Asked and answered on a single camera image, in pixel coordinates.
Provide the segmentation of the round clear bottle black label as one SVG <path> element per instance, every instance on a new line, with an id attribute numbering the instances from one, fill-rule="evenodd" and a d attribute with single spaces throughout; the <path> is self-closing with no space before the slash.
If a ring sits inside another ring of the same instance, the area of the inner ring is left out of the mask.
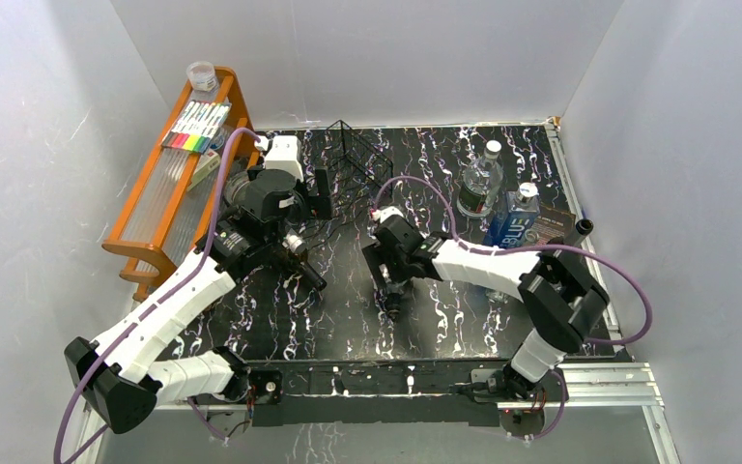
<path id="1" fill-rule="evenodd" d="M 224 187 L 224 215 L 250 238 L 278 243 L 303 255 L 307 245 L 292 225 L 302 216 L 299 183 L 294 175 L 279 169 L 237 173 Z"/>

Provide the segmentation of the square clear bottle black cap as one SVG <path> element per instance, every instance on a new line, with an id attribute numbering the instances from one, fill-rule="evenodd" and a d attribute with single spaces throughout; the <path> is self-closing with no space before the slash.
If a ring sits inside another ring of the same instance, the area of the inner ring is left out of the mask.
<path id="1" fill-rule="evenodd" d="M 405 289 L 407 287 L 406 282 L 388 282 L 381 290 L 381 302 L 385 316 L 396 322 L 401 313 L 401 306 Z"/>

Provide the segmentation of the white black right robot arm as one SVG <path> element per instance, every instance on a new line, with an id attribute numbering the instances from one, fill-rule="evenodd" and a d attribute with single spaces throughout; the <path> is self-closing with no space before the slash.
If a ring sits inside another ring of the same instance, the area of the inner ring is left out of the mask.
<path id="1" fill-rule="evenodd" d="M 477 254 L 448 233 L 421 233 L 395 207 L 372 212 L 371 220 L 374 241 L 362 253 L 389 318 L 398 316 L 414 278 L 477 285 L 525 306 L 533 328 L 502 370 L 452 387 L 475 402 L 532 399 L 544 377 L 581 350 L 610 303 L 580 253 L 564 244 L 543 251 L 487 246 Z"/>

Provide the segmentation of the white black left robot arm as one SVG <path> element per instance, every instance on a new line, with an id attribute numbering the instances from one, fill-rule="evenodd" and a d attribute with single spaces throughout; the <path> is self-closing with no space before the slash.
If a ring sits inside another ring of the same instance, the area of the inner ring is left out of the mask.
<path id="1" fill-rule="evenodd" d="M 251 367 L 226 347 L 162 362 L 169 343 L 212 303 L 255 269 L 274 265 L 306 277 L 316 290 L 325 280 L 308 264 L 296 227 L 332 216 L 328 173 L 315 171 L 317 191 L 276 168 L 250 168 L 231 205 L 183 263 L 137 309 L 92 340 L 78 336 L 64 351 L 76 393 L 113 432 L 141 424 L 159 405 L 211 394 L 227 402 L 253 398 Z"/>

